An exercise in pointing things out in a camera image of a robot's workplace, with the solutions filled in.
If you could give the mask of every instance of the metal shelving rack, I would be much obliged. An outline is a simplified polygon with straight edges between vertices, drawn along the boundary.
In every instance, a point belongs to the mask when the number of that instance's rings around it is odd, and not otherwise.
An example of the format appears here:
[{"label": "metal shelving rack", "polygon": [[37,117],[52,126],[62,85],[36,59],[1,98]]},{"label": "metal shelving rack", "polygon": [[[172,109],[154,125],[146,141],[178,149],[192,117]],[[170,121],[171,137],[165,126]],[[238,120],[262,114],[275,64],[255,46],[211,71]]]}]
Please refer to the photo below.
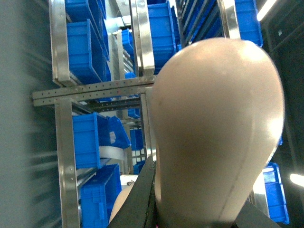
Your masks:
[{"label": "metal shelving rack", "polygon": [[[177,4],[180,21],[183,10],[187,3],[181,0]],[[196,6],[194,0],[191,13]],[[152,38],[150,32],[150,22],[146,0],[129,0],[133,29],[133,45],[135,54],[135,66],[137,78],[124,79],[126,63],[124,58],[128,58],[122,47],[121,31],[116,33],[119,77],[121,80],[91,85],[81,85],[76,77],[69,70],[68,46],[67,46],[67,22],[71,22],[65,10],[65,0],[49,0],[49,16],[52,45],[52,66],[53,81],[61,86],[59,89],[38,91],[33,93],[34,106],[54,106],[56,117],[57,153],[58,169],[60,181],[61,213],[63,228],[81,228],[81,218],[79,214],[79,190],[96,169],[76,170],[75,149],[72,113],[88,114],[93,111],[123,111],[123,120],[126,131],[130,131],[130,122],[136,122],[127,118],[126,109],[140,108],[141,123],[145,157],[156,154],[156,139],[152,128],[150,113],[150,100],[152,96],[152,86],[156,79],[154,73],[154,57],[152,50]],[[238,23],[234,0],[218,0],[219,11],[223,21],[225,37],[239,38]],[[203,9],[195,23],[200,20]],[[185,37],[181,30],[181,40],[183,47],[186,46]],[[127,96],[138,94],[139,98],[127,98]],[[97,103],[94,100],[99,98],[122,96],[124,98],[111,102]],[[128,165],[132,166],[132,158],[128,154]]]}]

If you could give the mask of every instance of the ceiling light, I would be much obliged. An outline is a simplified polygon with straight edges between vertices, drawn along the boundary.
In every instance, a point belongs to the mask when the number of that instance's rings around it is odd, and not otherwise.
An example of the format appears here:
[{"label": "ceiling light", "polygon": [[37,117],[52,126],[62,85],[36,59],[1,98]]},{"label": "ceiling light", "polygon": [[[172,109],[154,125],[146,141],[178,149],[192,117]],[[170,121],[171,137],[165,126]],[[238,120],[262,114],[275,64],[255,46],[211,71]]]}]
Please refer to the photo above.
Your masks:
[{"label": "ceiling light", "polygon": [[302,175],[298,175],[298,174],[291,174],[290,175],[290,180],[297,184],[297,185],[300,185],[302,187],[304,187],[304,176]]},{"label": "ceiling light", "polygon": [[275,4],[277,0],[268,0],[264,6],[262,7],[262,9],[259,11],[259,13],[257,14],[257,20],[261,21],[264,16],[268,13],[268,11],[270,11],[270,9],[272,8],[272,6]]}]

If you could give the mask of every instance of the metal rail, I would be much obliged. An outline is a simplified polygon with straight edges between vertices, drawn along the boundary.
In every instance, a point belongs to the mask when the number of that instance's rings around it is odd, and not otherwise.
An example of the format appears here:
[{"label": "metal rail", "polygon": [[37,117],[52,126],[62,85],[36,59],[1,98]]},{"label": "metal rail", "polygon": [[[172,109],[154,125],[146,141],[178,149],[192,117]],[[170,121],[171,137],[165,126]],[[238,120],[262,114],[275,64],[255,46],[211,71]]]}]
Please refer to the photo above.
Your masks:
[{"label": "metal rail", "polygon": [[53,105],[56,100],[63,97],[69,97],[76,101],[88,101],[107,97],[135,95],[140,93],[140,88],[152,85],[154,81],[155,76],[137,77],[106,83],[38,91],[33,93],[34,106]]},{"label": "metal rail", "polygon": [[155,70],[147,0],[129,0],[134,59],[137,76],[152,76]]},{"label": "metal rail", "polygon": [[217,0],[222,19],[224,36],[230,39],[241,39],[238,28],[236,4],[234,0]]},{"label": "metal rail", "polygon": [[182,0],[180,1],[180,4],[177,4],[180,37],[183,47],[189,45],[192,40],[193,42],[196,42],[204,38],[204,35],[207,34],[219,15],[221,17],[223,31],[217,31],[215,37],[218,37],[223,33],[226,38],[240,39],[235,1],[217,0],[216,3],[217,4],[212,6],[212,10],[209,12],[207,9],[209,9],[211,0],[204,0],[197,14],[195,11],[199,4],[198,0],[189,0],[186,2]]},{"label": "metal rail", "polygon": [[156,138],[153,126],[151,125],[151,97],[152,97],[152,87],[143,88],[141,91],[141,120],[142,120],[142,132],[144,141],[144,152],[145,158],[150,155],[154,156],[156,154]]},{"label": "metal rail", "polygon": [[59,86],[81,83],[70,73],[67,49],[67,15],[65,0],[49,0],[49,18],[52,46],[53,82]]},{"label": "metal rail", "polygon": [[72,117],[74,107],[78,113],[90,113],[89,110],[70,98],[62,98],[55,102],[61,216],[64,228],[80,228]]}]

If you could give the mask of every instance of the gray wall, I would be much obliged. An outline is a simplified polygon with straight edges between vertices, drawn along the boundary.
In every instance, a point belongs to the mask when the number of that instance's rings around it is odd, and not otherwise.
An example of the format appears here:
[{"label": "gray wall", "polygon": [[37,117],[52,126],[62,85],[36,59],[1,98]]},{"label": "gray wall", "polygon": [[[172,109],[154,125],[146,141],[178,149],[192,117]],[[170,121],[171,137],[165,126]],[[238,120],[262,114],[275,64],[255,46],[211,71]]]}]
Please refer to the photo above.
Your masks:
[{"label": "gray wall", "polygon": [[57,228],[60,198],[46,0],[0,0],[0,227]]}]

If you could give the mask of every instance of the blue plastic bin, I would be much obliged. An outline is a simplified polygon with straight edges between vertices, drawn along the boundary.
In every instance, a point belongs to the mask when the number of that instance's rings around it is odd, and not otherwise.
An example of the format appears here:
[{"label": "blue plastic bin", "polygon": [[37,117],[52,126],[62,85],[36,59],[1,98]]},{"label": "blue plastic bin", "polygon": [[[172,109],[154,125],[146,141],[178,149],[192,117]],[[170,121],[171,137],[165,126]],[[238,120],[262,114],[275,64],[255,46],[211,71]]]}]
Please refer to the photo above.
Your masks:
[{"label": "blue plastic bin", "polygon": [[131,58],[134,59],[133,37],[132,33],[126,29],[122,31],[123,48],[128,52]]},{"label": "blue plastic bin", "polygon": [[257,20],[256,0],[236,0],[236,10],[241,39],[263,46],[260,22]]},{"label": "blue plastic bin", "polygon": [[143,169],[143,166],[145,164],[145,161],[139,161],[136,165],[133,166],[133,174],[139,175],[141,170]]},{"label": "blue plastic bin", "polygon": [[104,56],[90,20],[68,23],[67,44],[70,71],[83,83],[101,82]]},{"label": "blue plastic bin", "polygon": [[103,15],[104,20],[106,20],[105,0],[98,0],[98,6],[102,11],[102,15]]},{"label": "blue plastic bin", "polygon": [[282,146],[282,145],[283,145],[283,137],[282,137],[282,136],[281,136],[281,138],[280,138],[280,141],[279,141],[278,145],[279,145],[279,146]]},{"label": "blue plastic bin", "polygon": [[155,74],[176,53],[170,3],[148,5]]},{"label": "blue plastic bin", "polygon": [[181,44],[179,44],[178,46],[176,46],[176,48],[177,48],[177,51],[181,51],[182,50]]},{"label": "blue plastic bin", "polygon": [[103,32],[102,32],[102,41],[101,41],[101,47],[104,51],[104,56],[106,58],[106,60],[110,60],[110,55],[109,55],[109,40],[108,40],[108,32],[106,30],[106,26],[105,26],[105,20],[101,20],[102,21],[102,25],[103,25]]},{"label": "blue plastic bin", "polygon": [[136,75],[133,72],[129,72],[124,75],[125,79],[131,79],[131,78],[135,78],[135,77],[136,77]]},{"label": "blue plastic bin", "polygon": [[[194,26],[194,21],[196,20],[198,14],[199,14],[199,11],[200,11],[200,8],[202,7],[204,3],[204,0],[199,0],[198,2],[198,6],[197,8],[194,10],[194,13],[192,14],[192,17],[190,18],[190,23],[189,23],[189,26],[187,28],[187,31],[186,31],[186,36],[188,36],[188,34],[190,33],[190,30],[192,29],[192,27]],[[191,41],[193,41],[193,39],[196,37],[198,31],[200,30],[200,28],[203,26],[205,20],[207,19],[207,17],[209,16],[211,10],[215,7],[216,5],[216,0],[211,0],[208,5],[206,6],[206,10],[201,18],[201,21],[200,23],[198,24],[197,28],[195,29],[194,33],[193,33],[193,36],[191,38]]]},{"label": "blue plastic bin", "polygon": [[114,146],[122,149],[126,149],[131,146],[130,139],[125,132],[124,126],[120,119],[116,116],[108,117],[109,121],[109,139],[101,146]]},{"label": "blue plastic bin", "polygon": [[138,119],[141,117],[139,108],[128,109],[128,116],[133,119]]},{"label": "blue plastic bin", "polygon": [[108,63],[106,63],[106,65],[105,65],[105,74],[106,74],[106,82],[110,82],[111,81],[111,71],[110,71],[110,67],[109,67]]},{"label": "blue plastic bin", "polygon": [[102,13],[97,0],[65,0],[66,12],[73,22],[84,22],[90,19],[92,25],[101,39],[103,32]]},{"label": "blue plastic bin", "polygon": [[73,116],[76,168],[101,168],[100,142],[108,139],[108,120],[97,113]]},{"label": "blue plastic bin", "polygon": [[106,228],[121,190],[118,164],[98,170],[80,191],[83,228]]},{"label": "blue plastic bin", "polygon": [[99,146],[125,149],[131,142],[117,117],[103,117],[98,113],[73,116],[76,168],[102,168]]},{"label": "blue plastic bin", "polygon": [[166,0],[147,0],[148,5],[165,3],[165,2],[166,2]]},{"label": "blue plastic bin", "polygon": [[270,218],[274,222],[289,224],[284,189],[279,166],[270,162],[263,170]]},{"label": "blue plastic bin", "polygon": [[133,129],[130,131],[132,151],[140,151],[143,149],[143,133],[141,129]]},{"label": "blue plastic bin", "polygon": [[175,37],[175,44],[178,45],[181,42],[181,38],[180,38],[180,30],[179,30],[179,24],[177,21],[177,17],[175,14],[175,7],[172,6],[171,8],[171,14],[172,14],[172,22],[173,22],[173,28],[174,28],[174,37]]}]

